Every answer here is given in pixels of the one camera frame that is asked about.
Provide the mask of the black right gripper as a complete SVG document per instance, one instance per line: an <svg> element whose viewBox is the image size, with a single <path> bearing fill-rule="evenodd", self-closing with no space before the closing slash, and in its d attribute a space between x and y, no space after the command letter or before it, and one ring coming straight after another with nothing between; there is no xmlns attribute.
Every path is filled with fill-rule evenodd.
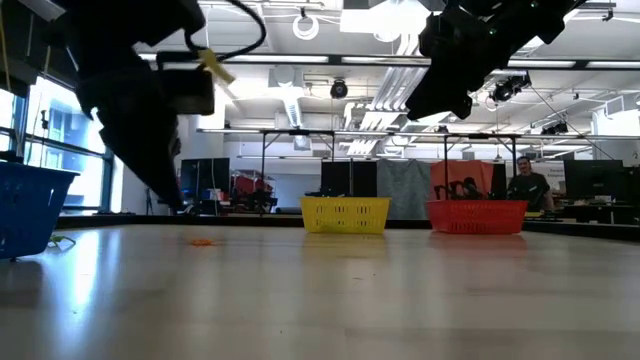
<svg viewBox="0 0 640 360"><path fill-rule="evenodd" d="M426 18L419 52L431 60L429 70L405 102L409 120L451 112L471 114L469 91L508 63L506 8L447 8Z"/></svg>

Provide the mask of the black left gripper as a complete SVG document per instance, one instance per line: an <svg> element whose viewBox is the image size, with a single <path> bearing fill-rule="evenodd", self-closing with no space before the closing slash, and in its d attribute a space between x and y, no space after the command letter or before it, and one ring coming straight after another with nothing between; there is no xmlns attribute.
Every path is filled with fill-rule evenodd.
<svg viewBox="0 0 640 360"><path fill-rule="evenodd" d="M160 80L131 47L73 46L82 111L102 124L104 144L172 210L182 206L181 140Z"/></svg>

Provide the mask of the black plastic spider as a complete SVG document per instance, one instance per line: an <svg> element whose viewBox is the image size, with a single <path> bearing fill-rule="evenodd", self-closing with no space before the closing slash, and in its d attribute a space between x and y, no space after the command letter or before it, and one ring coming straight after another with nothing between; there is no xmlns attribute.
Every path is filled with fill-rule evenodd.
<svg viewBox="0 0 640 360"><path fill-rule="evenodd" d="M466 177L462 182L463 198L466 200L482 200L484 194L478 189L472 177Z"/></svg>
<svg viewBox="0 0 640 360"><path fill-rule="evenodd" d="M457 200L461 198L458 192L459 185L450 183L449 185L437 185L434 187L435 199L440 200Z"/></svg>

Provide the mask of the blue plastic basket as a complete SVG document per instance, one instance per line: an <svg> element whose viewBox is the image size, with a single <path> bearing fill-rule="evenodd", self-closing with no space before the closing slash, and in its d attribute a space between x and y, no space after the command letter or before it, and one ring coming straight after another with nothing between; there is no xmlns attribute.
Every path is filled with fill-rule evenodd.
<svg viewBox="0 0 640 360"><path fill-rule="evenodd" d="M0 260L42 253L77 173L0 162Z"/></svg>

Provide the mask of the black monitor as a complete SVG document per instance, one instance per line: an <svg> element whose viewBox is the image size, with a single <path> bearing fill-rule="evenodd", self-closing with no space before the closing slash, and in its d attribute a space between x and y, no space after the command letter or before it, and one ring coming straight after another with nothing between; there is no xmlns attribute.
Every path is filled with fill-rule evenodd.
<svg viewBox="0 0 640 360"><path fill-rule="evenodd" d="M565 160L564 175L569 199L627 197L626 171L621 160Z"/></svg>
<svg viewBox="0 0 640 360"><path fill-rule="evenodd" d="M210 199L210 190L230 192L230 159L184 159L180 168L180 190L185 199Z"/></svg>

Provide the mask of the orange cloth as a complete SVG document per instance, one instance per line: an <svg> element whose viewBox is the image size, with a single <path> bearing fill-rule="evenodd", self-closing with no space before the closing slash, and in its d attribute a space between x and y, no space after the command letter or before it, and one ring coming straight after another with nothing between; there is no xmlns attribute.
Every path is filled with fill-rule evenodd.
<svg viewBox="0 0 640 360"><path fill-rule="evenodd" d="M432 163L430 165L430 185L429 199L436 201L434 187L437 185L445 185L444 177L444 161ZM487 162L479 160L472 161L449 161L449 184L457 183L459 185L458 192L463 198L462 182L466 177L472 177L478 189L484 194L482 200L489 198L493 180L494 166Z"/></svg>

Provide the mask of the grey curtain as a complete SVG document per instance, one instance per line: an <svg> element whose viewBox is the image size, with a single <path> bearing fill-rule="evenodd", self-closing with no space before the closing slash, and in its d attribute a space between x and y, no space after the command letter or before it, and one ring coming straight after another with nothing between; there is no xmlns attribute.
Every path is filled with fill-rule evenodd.
<svg viewBox="0 0 640 360"><path fill-rule="evenodd" d="M410 161L377 162L377 196L391 199L390 220L427 220L430 193L430 164Z"/></svg>

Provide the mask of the large window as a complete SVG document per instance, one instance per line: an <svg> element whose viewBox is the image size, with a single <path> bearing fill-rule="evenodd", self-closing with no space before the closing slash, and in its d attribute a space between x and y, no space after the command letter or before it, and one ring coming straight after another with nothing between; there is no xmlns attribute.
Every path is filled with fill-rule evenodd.
<svg viewBox="0 0 640 360"><path fill-rule="evenodd" d="M39 77L24 96L0 88L0 151L18 153L29 166L74 172L65 214L87 215L111 205L114 157L100 129L75 94L54 81Z"/></svg>

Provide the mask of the yellow label tag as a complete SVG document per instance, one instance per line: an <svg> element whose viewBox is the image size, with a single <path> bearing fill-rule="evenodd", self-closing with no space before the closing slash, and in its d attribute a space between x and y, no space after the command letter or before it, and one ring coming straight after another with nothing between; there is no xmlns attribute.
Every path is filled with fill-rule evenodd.
<svg viewBox="0 0 640 360"><path fill-rule="evenodd" d="M236 80L236 78L221 65L216 54L210 48L198 50L197 55L201 60L201 63L204 64L217 79L221 80L226 85L230 85Z"/></svg>

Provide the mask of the black panel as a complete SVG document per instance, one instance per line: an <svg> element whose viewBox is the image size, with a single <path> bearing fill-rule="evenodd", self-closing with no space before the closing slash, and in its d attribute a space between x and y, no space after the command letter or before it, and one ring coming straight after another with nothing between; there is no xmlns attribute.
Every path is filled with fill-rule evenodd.
<svg viewBox="0 0 640 360"><path fill-rule="evenodd" d="M377 196L377 163L374 161L324 161L320 191L328 196Z"/></svg>

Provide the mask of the person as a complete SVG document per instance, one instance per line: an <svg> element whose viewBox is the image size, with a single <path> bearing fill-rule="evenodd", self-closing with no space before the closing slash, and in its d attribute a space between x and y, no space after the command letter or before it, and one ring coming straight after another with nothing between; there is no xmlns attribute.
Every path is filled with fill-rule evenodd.
<svg viewBox="0 0 640 360"><path fill-rule="evenodd" d="M531 161L526 156L519 157L516 165L519 173L507 186L507 199L526 201L528 212L552 211L553 198L546 178L533 171Z"/></svg>

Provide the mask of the red plastic basket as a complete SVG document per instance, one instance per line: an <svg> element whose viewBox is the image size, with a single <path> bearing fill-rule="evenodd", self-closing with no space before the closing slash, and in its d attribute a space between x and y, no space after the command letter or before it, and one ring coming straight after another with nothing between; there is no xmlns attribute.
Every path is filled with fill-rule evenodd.
<svg viewBox="0 0 640 360"><path fill-rule="evenodd" d="M426 209L432 229L449 234L511 235L522 229L526 201L436 200Z"/></svg>

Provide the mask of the long LED light bar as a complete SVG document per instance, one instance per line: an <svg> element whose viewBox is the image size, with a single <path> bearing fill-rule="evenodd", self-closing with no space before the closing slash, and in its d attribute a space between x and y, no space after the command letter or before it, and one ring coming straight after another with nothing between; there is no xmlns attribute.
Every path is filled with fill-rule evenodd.
<svg viewBox="0 0 640 360"><path fill-rule="evenodd" d="M296 55L257 53L239 55L226 60L228 64L247 65L327 65L370 67L429 67L431 60L420 56L392 55ZM512 58L504 69L522 70L576 70L576 71L640 71L640 60L591 60L591 59L547 59Z"/></svg>

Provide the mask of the black rig frame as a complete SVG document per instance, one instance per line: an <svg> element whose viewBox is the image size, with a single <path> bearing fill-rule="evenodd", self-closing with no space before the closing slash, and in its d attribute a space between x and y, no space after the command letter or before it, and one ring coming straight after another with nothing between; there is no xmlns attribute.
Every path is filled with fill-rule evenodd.
<svg viewBox="0 0 640 360"><path fill-rule="evenodd" d="M329 152L335 145L335 133L331 130L200 128L198 131L221 134L223 155L230 159L231 181L240 176L245 178L245 193L231 185L229 199L248 200L255 192L264 192L251 208L266 214L278 207L297 208L299 197L316 192L321 186L322 159L315 157L311 148L297 153L286 142L319 139Z"/></svg>
<svg viewBox="0 0 640 360"><path fill-rule="evenodd" d="M517 169L517 145L516 140L520 138L518 134L498 134L498 133L441 133L444 145L444 177L445 185L449 185L449 160L448 160L448 139L456 138L458 140L467 138L470 140L488 140L497 139L499 144L502 144L512 154L512 175L518 174Z"/></svg>

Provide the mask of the silver ventilation duct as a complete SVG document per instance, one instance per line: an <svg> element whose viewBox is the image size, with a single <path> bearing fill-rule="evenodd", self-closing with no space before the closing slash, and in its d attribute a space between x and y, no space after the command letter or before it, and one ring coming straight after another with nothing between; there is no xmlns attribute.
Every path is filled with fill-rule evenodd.
<svg viewBox="0 0 640 360"><path fill-rule="evenodd" d="M544 46L544 42L535 37L533 40L526 43L521 49L514 54L514 59L511 59L506 68L499 68L493 70L487 75L483 81L481 87L470 94L473 106L479 106L480 104L488 104L492 101L489 98L491 92L495 89L498 82L505 81L510 76L519 76L528 74L530 76L531 69L564 69L571 68L576 65L574 60L558 60L558 59L545 59L542 60L534 57L534 53Z"/></svg>

